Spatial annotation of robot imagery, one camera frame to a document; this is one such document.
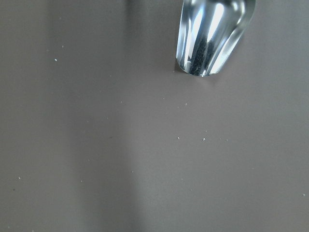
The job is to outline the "metal scoop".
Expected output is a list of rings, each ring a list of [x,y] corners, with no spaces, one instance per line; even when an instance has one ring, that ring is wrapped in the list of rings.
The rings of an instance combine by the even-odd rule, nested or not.
[[[217,74],[249,25],[254,0],[185,0],[177,39],[179,67],[194,76]]]

